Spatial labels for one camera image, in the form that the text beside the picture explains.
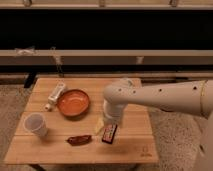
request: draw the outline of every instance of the bowl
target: bowl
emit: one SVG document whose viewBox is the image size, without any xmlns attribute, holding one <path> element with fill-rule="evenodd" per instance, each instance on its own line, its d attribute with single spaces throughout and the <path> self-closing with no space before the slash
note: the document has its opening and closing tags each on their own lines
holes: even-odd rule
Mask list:
<svg viewBox="0 0 213 171">
<path fill-rule="evenodd" d="M 67 117 L 78 116 L 85 113 L 89 108 L 89 104 L 89 96 L 79 89 L 66 91 L 57 101 L 59 111 Z"/>
</svg>

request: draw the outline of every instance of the wooden table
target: wooden table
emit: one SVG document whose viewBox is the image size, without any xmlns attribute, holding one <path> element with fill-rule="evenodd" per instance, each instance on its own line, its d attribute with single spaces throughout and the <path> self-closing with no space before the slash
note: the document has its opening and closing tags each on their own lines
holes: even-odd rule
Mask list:
<svg viewBox="0 0 213 171">
<path fill-rule="evenodd" d="M 115 78 L 40 78 L 33 89 L 22 114 L 4 162 L 6 164 L 95 164 L 95 163 L 156 163 L 154 137 L 147 108 L 128 105 L 122 128 L 118 128 L 112 145 L 101 142 L 94 135 L 94 126 L 102 115 L 103 89 Z M 47 98 L 59 81 L 69 89 L 87 92 L 91 106 L 81 120 L 68 120 L 58 109 L 44 109 Z M 139 79 L 133 79 L 140 85 Z M 23 129 L 24 118 L 32 112 L 45 115 L 49 132 L 44 140 Z M 93 141 L 82 146 L 71 146 L 65 140 L 70 136 L 92 134 Z"/>
</svg>

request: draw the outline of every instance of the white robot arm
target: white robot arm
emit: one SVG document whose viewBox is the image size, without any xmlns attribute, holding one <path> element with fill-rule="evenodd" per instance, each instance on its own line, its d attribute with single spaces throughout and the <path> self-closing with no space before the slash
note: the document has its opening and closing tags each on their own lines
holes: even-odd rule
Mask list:
<svg viewBox="0 0 213 171">
<path fill-rule="evenodd" d="M 127 104 L 179 111 L 208 119 L 202 136 L 194 171 L 213 170 L 213 80 L 134 87 L 121 79 L 104 89 L 105 124 L 120 124 Z"/>
</svg>

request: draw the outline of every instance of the white bottle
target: white bottle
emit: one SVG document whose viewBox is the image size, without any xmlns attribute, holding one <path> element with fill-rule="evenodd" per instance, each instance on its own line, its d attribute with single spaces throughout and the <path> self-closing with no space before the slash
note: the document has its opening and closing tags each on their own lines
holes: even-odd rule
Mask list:
<svg viewBox="0 0 213 171">
<path fill-rule="evenodd" d="M 52 91 L 52 93 L 48 97 L 48 103 L 45 105 L 45 109 L 47 111 L 51 111 L 54 106 L 57 103 L 58 98 L 60 97 L 61 94 L 63 94 L 65 91 L 67 91 L 67 86 L 65 83 L 60 82 L 57 84 L 55 89 Z"/>
</svg>

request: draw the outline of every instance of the candy bar wrapper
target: candy bar wrapper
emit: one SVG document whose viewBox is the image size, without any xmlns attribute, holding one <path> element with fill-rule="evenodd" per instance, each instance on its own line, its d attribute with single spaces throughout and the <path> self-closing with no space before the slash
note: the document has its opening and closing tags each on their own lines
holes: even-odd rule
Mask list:
<svg viewBox="0 0 213 171">
<path fill-rule="evenodd" d="M 104 131 L 104 134 L 102 137 L 102 142 L 112 144 L 116 130 L 117 130 L 117 125 L 115 125 L 115 124 L 107 125 L 105 127 L 105 131 Z"/>
</svg>

